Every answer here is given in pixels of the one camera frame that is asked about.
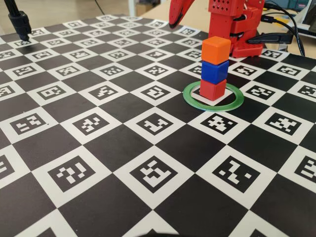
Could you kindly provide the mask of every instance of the white square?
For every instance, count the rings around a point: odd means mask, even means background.
[[[58,209],[53,210],[15,237],[40,236],[49,228],[53,231],[56,237],[77,237]]]
[[[156,107],[143,112],[124,124],[153,144],[160,142],[185,125],[181,120]]]
[[[63,56],[65,56],[66,58],[68,58],[69,60],[71,60],[73,62],[78,62],[78,61],[81,61],[84,59],[92,58],[92,57],[97,56],[97,55],[98,54],[96,54],[95,52],[93,52],[87,48],[81,48],[81,49],[77,49],[77,50],[63,54]]]
[[[91,101],[96,106],[103,105],[128,92],[110,81],[105,81],[79,92],[80,95]]]
[[[161,170],[159,167],[152,165],[153,161],[148,163],[148,160],[153,160],[158,165],[161,163],[165,164],[168,168]],[[147,179],[144,179],[144,182],[146,182],[148,187],[155,188],[157,185],[165,182],[166,179],[169,180],[155,192],[152,192],[131,174],[133,171],[140,171],[144,174],[144,178],[147,177]],[[155,176],[152,176],[151,178],[148,178],[147,175],[152,172],[156,172],[159,177],[156,178]],[[178,187],[185,183],[193,175],[193,172],[167,153],[153,146],[116,170],[114,174],[143,202],[145,202],[151,209],[154,209]]]
[[[138,42],[129,38],[119,38],[119,39],[108,41],[107,43],[117,48],[124,48],[127,46],[137,44]]]
[[[103,29],[103,28],[115,26],[115,24],[113,24],[111,22],[98,22],[98,23],[91,24],[90,26],[92,26],[94,28],[98,28],[98,29]]]
[[[172,97],[180,94],[180,91],[175,90],[165,84],[158,81],[153,81],[141,88],[138,88],[131,92],[131,94],[151,103],[153,106],[157,106],[162,102],[165,102]]]
[[[288,237],[282,231],[257,216],[252,211],[248,211],[242,218],[239,224],[235,227],[229,237],[252,236],[253,232],[257,230],[264,236],[269,237]]]
[[[118,24],[118,26],[126,28],[126,29],[132,29],[132,28],[135,28],[135,27],[142,26],[142,24],[137,23],[137,22],[124,22],[124,23]]]
[[[304,81],[298,81],[288,93],[316,102],[316,85]]]
[[[30,172],[12,145],[0,150],[0,175],[5,174],[5,172],[7,175],[0,179],[0,189]]]
[[[190,59],[195,62],[201,61],[202,51],[198,50],[196,48],[189,48],[187,50],[184,50],[180,53],[177,53],[178,56]]]
[[[200,62],[192,63],[192,64],[180,69],[179,71],[186,73],[186,74],[189,74],[189,75],[196,77],[198,79],[201,79],[202,63],[200,63]]]
[[[316,193],[316,153],[298,146],[278,174]]]
[[[149,47],[159,48],[171,44],[172,42],[162,38],[151,38],[141,42]]]
[[[231,123],[234,123],[234,125],[231,126],[231,124],[227,124],[229,121],[232,121]],[[225,144],[230,143],[250,125],[250,123],[229,113],[215,113],[209,111],[205,111],[188,124]]]
[[[280,115],[278,121],[269,121],[272,116],[278,115]],[[252,124],[297,145],[313,126],[312,122],[274,107],[267,108]]]
[[[49,34],[50,34],[50,31],[48,31],[44,27],[41,27],[41,28],[32,29],[32,32],[29,34],[29,36],[33,38],[36,36],[45,36]]]
[[[14,81],[10,81],[0,85],[0,101],[21,95],[25,91]]]
[[[40,106],[47,105],[53,101],[60,100],[69,95],[75,94],[72,88],[61,81],[45,85],[34,90],[28,91],[27,94],[32,97]]]
[[[8,42],[7,44],[10,45],[12,48],[22,48],[36,43],[38,42],[35,39],[30,38],[28,41],[23,41],[19,39],[16,41]]]
[[[88,24],[84,23],[83,21],[79,21],[79,20],[65,22],[65,23],[63,23],[63,25],[69,29],[76,29],[76,28],[80,28],[83,26],[88,26]]]
[[[307,70],[305,68],[296,67],[282,62],[279,62],[270,67],[268,71],[296,80],[302,79],[304,76],[306,76],[307,73],[310,72],[310,70]]]
[[[32,62],[39,62],[41,60],[45,60],[48,58],[53,58],[58,56],[59,53],[55,52],[54,50],[47,48],[40,51],[36,51],[33,53],[25,54],[24,56],[30,59]]]
[[[81,73],[88,72],[88,69],[84,68],[83,66],[80,66],[77,63],[69,63],[57,68],[47,70],[47,72],[52,74],[59,80],[64,80],[67,78],[71,78],[73,76],[77,76]]]
[[[185,36],[185,37],[192,37],[200,33],[200,30],[188,27],[188,26],[183,26],[182,28],[178,29],[177,31],[174,31],[174,34],[180,35],[180,36]]]
[[[270,49],[264,48],[264,49],[262,49],[261,55],[259,55],[259,57],[271,59],[271,60],[274,60],[277,62],[281,62],[289,54],[290,53],[288,53],[288,52],[282,52],[282,51],[270,50]]]
[[[0,52],[0,61],[4,61],[4,60],[7,60],[7,59],[19,57],[19,56],[22,56],[22,55],[23,54],[20,53],[16,49],[9,49],[9,50],[6,50],[6,51],[1,51]]]
[[[102,124],[102,119],[104,119],[108,124]],[[85,130],[86,134],[80,131],[73,124],[77,121],[78,124],[80,123],[81,128]],[[115,119],[99,107],[95,107],[91,110],[88,110],[80,115],[77,115],[73,118],[70,118],[69,120],[60,123],[60,125],[62,125],[64,129],[66,129],[81,144],[85,144],[121,124],[122,123],[120,121],[118,121],[117,119]]]
[[[86,36],[89,37],[99,37],[99,36],[105,36],[110,34],[110,32],[102,30],[102,29],[95,29],[95,30],[91,30],[91,31],[86,31],[83,33]]]
[[[170,32],[162,30],[162,29],[152,29],[152,30],[148,30],[148,31],[143,32],[143,34],[146,34],[146,35],[151,36],[151,37],[161,37],[161,36],[165,36],[165,35],[170,34]]]
[[[229,178],[226,178],[226,180],[229,179],[232,182],[237,182],[237,184],[239,184],[242,179],[242,175],[235,174],[235,171],[240,169],[243,165],[246,165],[259,173],[259,175],[244,192],[235,188],[228,181],[224,181],[213,173],[224,162],[229,161],[231,165],[229,172],[231,175]],[[248,209],[252,207],[276,175],[274,171],[229,146],[225,146],[222,150],[220,150],[201,169],[199,169],[196,174]]]
[[[89,48],[89,47],[100,45],[103,43],[105,42],[97,38],[87,38],[87,39],[82,39],[82,40],[74,42],[74,44],[82,48]]]
[[[256,81],[248,82],[240,90],[244,96],[270,106],[285,94],[282,90]]]
[[[102,16],[97,16],[96,18],[100,21],[112,21],[112,20],[118,19],[117,16],[112,16],[112,15],[102,15]]]
[[[81,34],[79,31],[76,31],[74,29],[68,29],[68,30],[62,30],[62,31],[56,31],[53,33],[57,37],[64,38],[68,36],[75,36]]]
[[[36,63],[29,63],[22,66],[18,66],[15,68],[11,68],[8,70],[5,70],[4,72],[12,79],[12,80],[18,80],[21,78],[26,78],[38,73],[42,73],[45,70],[41,68]]]
[[[249,80],[254,80],[266,70],[254,67],[252,65],[237,62],[228,67],[228,72],[236,76],[246,78]]]
[[[201,40],[194,39],[194,38],[183,38],[183,39],[177,40],[175,43],[179,45],[183,45],[185,47],[190,47],[190,48],[195,48],[197,46],[202,45]]]
[[[135,71],[153,80],[159,80],[167,75],[170,75],[171,73],[174,73],[177,70],[164,64],[155,62]]]
[[[172,228],[165,220],[163,220],[157,213],[151,211],[132,229],[124,234],[123,237],[142,236],[147,234],[151,230],[154,230],[156,233],[162,234],[178,234],[178,232],[174,228]]]
[[[173,56],[173,53],[170,53],[168,51],[162,50],[160,48],[154,48],[151,50],[148,50],[146,52],[143,53],[139,53],[139,56],[142,56],[143,58],[147,58],[149,60],[152,60],[154,62],[159,62],[163,59],[169,58],[171,56]]]
[[[148,26],[151,28],[162,28],[168,24],[169,24],[169,22],[167,22],[167,21],[153,20],[152,22],[147,23],[145,26]]]
[[[106,80],[112,80],[114,78],[130,73],[133,70],[118,63],[110,63],[105,66],[93,69],[91,71]]]
[[[0,122],[0,128],[11,143],[16,143],[57,124],[46,110],[38,107]]]
[[[133,29],[123,29],[120,31],[112,32],[112,34],[120,36],[120,37],[130,37],[140,34],[139,31],[135,31]]]
[[[107,58],[113,62],[118,62],[135,55],[136,55],[135,53],[129,52],[122,48],[118,48],[118,49],[100,54],[100,56]]]
[[[139,21],[143,18],[140,16],[121,16],[121,19],[126,20],[126,21]]]
[[[40,43],[46,46],[47,48],[54,48],[54,47],[70,44],[71,42],[64,38],[56,38],[56,39],[41,41]]]
[[[67,162],[76,157],[80,157],[84,164],[86,164],[86,167],[89,167],[95,173],[79,183],[77,181],[73,182],[74,185],[63,192],[48,172],[62,165],[67,169],[72,168],[67,165]],[[77,197],[111,174],[110,170],[83,146],[33,170],[32,173],[57,208]]]

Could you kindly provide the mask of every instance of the red cube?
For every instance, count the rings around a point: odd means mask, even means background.
[[[213,84],[201,79],[201,87],[199,89],[199,94],[205,97],[206,99],[212,101],[217,100],[225,93],[226,81],[227,80],[225,79],[218,84]]]

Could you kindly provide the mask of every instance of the black wire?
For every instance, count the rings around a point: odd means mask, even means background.
[[[97,2],[97,0],[94,0],[94,1],[98,5],[98,8],[100,9],[100,11],[102,12],[102,15],[104,15],[104,12],[103,12],[102,8],[100,7],[99,3]]]

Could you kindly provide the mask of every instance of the orange cube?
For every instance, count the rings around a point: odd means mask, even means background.
[[[231,41],[221,37],[213,36],[203,40],[202,61],[218,65],[229,58]]]
[[[226,79],[218,84],[213,84],[201,79],[199,94],[211,101],[217,100],[223,96],[226,88]]]

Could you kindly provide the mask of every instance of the blue cube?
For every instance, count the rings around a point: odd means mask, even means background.
[[[218,84],[226,79],[228,67],[228,60],[218,65],[202,61],[202,79],[213,84]]]

